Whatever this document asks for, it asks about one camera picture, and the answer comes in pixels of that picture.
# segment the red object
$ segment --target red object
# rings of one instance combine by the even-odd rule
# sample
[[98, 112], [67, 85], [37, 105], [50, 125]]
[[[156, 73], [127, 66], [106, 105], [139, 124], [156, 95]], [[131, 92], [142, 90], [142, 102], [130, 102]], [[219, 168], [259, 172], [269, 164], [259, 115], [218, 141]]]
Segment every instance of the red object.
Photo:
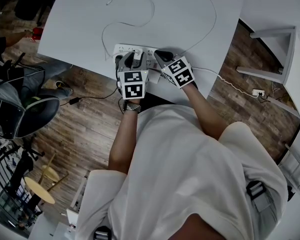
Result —
[[35, 42], [35, 40], [40, 40], [41, 39], [41, 36], [42, 36], [42, 33], [44, 32], [44, 29], [41, 28], [41, 27], [35, 27], [33, 30], [32, 30], [32, 40]]

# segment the white table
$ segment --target white table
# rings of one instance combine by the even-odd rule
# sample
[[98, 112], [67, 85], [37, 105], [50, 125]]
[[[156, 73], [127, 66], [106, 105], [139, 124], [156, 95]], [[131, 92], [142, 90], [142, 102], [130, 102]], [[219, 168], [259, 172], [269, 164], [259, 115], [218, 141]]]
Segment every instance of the white table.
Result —
[[[115, 79], [112, 59], [105, 61], [102, 31], [113, 22], [141, 25], [152, 13], [149, 0], [56, 0], [40, 41], [38, 53]], [[152, 20], [143, 27], [112, 24], [103, 35], [107, 50], [115, 44], [184, 51], [212, 28], [215, 11], [209, 0], [152, 0]], [[193, 67], [219, 73], [229, 50], [244, 0], [212, 0], [215, 27], [185, 56]], [[216, 80], [209, 72], [195, 70], [195, 82], [207, 97]], [[185, 94], [161, 78], [148, 92], [177, 104], [188, 104]]]
[[283, 84], [297, 111], [273, 98], [269, 97], [268, 100], [300, 118], [300, 38], [298, 37], [298, 32], [297, 27], [291, 27], [257, 31], [250, 35], [252, 38], [289, 36], [289, 48], [282, 74], [245, 67], [238, 67], [237, 71]]

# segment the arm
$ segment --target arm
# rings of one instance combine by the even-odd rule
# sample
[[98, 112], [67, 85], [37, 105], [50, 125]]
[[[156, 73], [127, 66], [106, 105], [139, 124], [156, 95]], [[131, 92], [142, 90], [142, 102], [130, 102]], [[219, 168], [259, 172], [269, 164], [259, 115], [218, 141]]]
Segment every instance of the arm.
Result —
[[6, 47], [10, 47], [18, 43], [22, 38], [24, 37], [31, 37], [32, 32], [29, 30], [26, 30], [24, 32], [19, 33], [12, 33], [5, 37], [6, 39]]
[[187, 84], [182, 89], [190, 100], [202, 131], [206, 135], [218, 140], [228, 126], [226, 121], [217, 114], [192, 83]]
[[[140, 99], [132, 99], [130, 102], [139, 105]], [[137, 142], [137, 119], [136, 111], [124, 112], [110, 151], [108, 170], [128, 174]]]

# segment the sneaker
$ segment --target sneaker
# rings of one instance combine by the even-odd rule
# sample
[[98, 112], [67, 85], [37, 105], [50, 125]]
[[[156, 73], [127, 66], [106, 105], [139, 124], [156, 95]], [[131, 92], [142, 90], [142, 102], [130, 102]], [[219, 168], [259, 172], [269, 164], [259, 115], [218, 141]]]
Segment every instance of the sneaker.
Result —
[[72, 93], [74, 92], [74, 90], [69, 85], [67, 85], [65, 82], [62, 82], [62, 81], [56, 81], [55, 86], [56, 86], [57, 89], [69, 88]]

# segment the jeans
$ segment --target jeans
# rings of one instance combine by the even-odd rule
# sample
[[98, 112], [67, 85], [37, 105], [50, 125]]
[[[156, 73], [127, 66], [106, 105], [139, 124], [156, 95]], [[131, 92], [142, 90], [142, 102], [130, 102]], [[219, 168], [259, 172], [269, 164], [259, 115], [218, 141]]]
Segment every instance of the jeans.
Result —
[[[20, 91], [20, 99], [24, 101], [35, 95], [49, 95], [59, 98], [59, 100], [65, 99], [72, 94], [72, 90], [68, 87], [61, 87], [58, 89], [46, 89], [42, 88], [38, 90], [40, 85], [45, 83], [48, 79], [61, 74], [62, 72], [70, 69], [71, 64], [63, 61], [53, 61], [53, 62], [43, 62], [38, 63], [36, 66], [41, 66], [45, 70], [43, 72], [37, 73], [35, 75], [25, 77], [23, 79], [22, 89]], [[34, 72], [33, 69], [24, 67], [24, 75], [28, 75]]]

